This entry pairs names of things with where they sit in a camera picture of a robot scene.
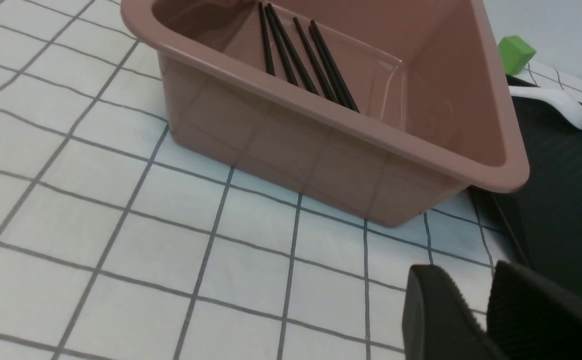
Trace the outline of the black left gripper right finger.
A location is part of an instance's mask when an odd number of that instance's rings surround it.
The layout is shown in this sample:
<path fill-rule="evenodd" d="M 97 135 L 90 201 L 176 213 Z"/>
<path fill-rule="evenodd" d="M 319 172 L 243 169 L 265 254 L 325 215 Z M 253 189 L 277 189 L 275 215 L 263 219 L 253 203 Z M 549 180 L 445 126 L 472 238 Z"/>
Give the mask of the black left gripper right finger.
<path fill-rule="evenodd" d="M 582 360 L 582 298 L 502 260 L 490 290 L 487 334 L 509 360 Z"/>

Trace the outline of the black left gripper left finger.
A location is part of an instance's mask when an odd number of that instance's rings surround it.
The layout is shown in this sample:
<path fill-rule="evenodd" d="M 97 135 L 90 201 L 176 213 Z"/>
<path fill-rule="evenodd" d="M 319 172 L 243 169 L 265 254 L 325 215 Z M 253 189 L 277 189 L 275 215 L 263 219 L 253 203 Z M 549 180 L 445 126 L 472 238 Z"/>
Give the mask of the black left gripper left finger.
<path fill-rule="evenodd" d="M 452 278 L 437 265 L 409 269 L 401 323 L 407 360 L 505 360 Z"/>

